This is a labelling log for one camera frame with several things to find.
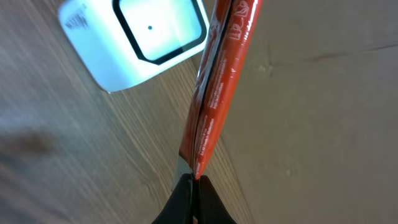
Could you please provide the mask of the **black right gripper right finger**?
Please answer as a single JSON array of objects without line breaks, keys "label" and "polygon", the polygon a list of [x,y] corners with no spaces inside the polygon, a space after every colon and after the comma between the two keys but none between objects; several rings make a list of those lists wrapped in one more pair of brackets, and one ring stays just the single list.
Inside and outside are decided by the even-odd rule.
[{"label": "black right gripper right finger", "polygon": [[200,177],[196,190],[196,218],[199,224],[236,224],[207,176]]}]

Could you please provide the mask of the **orange spaghetti package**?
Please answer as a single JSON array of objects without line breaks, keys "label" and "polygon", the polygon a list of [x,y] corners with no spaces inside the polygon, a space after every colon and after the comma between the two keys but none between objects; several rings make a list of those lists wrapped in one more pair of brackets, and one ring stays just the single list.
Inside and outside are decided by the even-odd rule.
[{"label": "orange spaghetti package", "polygon": [[184,174],[199,179],[215,149],[248,52],[262,0],[216,1],[173,186]]}]

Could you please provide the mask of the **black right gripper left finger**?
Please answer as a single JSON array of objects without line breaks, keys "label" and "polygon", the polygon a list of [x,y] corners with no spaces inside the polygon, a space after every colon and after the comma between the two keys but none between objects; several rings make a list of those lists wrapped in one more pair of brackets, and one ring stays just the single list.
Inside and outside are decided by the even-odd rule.
[{"label": "black right gripper left finger", "polygon": [[152,224],[192,224],[193,176],[184,174]]}]

